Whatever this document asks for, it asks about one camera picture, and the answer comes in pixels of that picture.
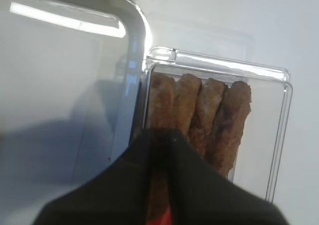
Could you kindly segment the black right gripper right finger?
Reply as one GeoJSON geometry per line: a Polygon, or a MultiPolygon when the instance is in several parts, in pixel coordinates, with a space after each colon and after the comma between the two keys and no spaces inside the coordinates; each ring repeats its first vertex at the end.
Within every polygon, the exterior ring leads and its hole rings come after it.
{"type": "Polygon", "coordinates": [[[213,170],[176,129],[159,130],[174,225],[286,225],[280,210],[213,170]]]}

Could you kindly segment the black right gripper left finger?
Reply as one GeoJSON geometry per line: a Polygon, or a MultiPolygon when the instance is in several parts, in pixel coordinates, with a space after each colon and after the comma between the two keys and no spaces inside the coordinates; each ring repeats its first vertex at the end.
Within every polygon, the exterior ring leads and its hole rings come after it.
{"type": "Polygon", "coordinates": [[[47,203],[39,225],[144,225],[154,131],[144,130],[106,170],[47,203]]]}

